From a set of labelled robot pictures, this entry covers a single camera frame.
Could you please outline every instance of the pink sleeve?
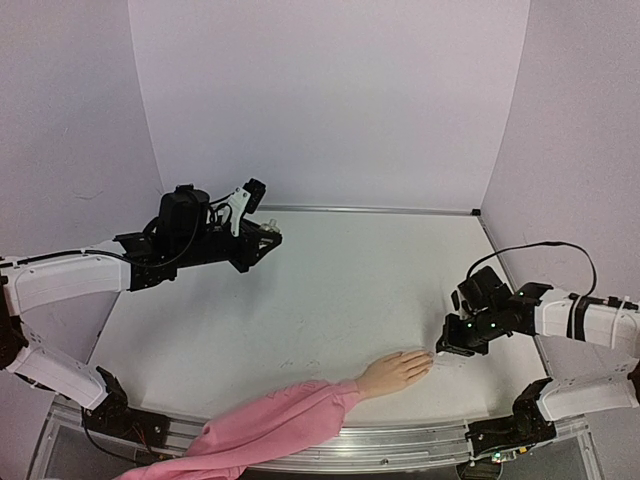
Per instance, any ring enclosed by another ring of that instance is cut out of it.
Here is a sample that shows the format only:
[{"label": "pink sleeve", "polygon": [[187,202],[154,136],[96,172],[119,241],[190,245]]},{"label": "pink sleeve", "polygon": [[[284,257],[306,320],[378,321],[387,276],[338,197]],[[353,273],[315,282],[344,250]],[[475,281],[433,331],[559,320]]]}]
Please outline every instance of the pink sleeve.
[{"label": "pink sleeve", "polygon": [[247,465],[299,452],[333,438],[361,400],[353,381],[310,381],[271,393],[208,422],[185,457],[125,473],[118,480],[237,478]]}]

